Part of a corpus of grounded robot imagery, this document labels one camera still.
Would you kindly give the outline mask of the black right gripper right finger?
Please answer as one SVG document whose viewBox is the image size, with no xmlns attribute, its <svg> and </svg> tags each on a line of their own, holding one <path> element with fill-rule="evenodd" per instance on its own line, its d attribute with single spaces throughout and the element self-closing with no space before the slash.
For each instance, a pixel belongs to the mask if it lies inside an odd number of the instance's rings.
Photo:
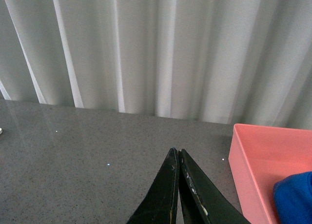
<svg viewBox="0 0 312 224">
<path fill-rule="evenodd" d="M 248 224 L 184 149 L 179 151 L 179 193 L 186 224 Z"/>
</svg>

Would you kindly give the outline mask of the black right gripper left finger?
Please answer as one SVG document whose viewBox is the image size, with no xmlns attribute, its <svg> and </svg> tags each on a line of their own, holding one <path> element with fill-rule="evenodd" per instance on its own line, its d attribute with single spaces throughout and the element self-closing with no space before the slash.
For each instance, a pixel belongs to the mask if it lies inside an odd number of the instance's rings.
<svg viewBox="0 0 312 224">
<path fill-rule="evenodd" d="M 127 223 L 176 223 L 179 170 L 178 151 L 171 148 L 145 198 Z"/>
</svg>

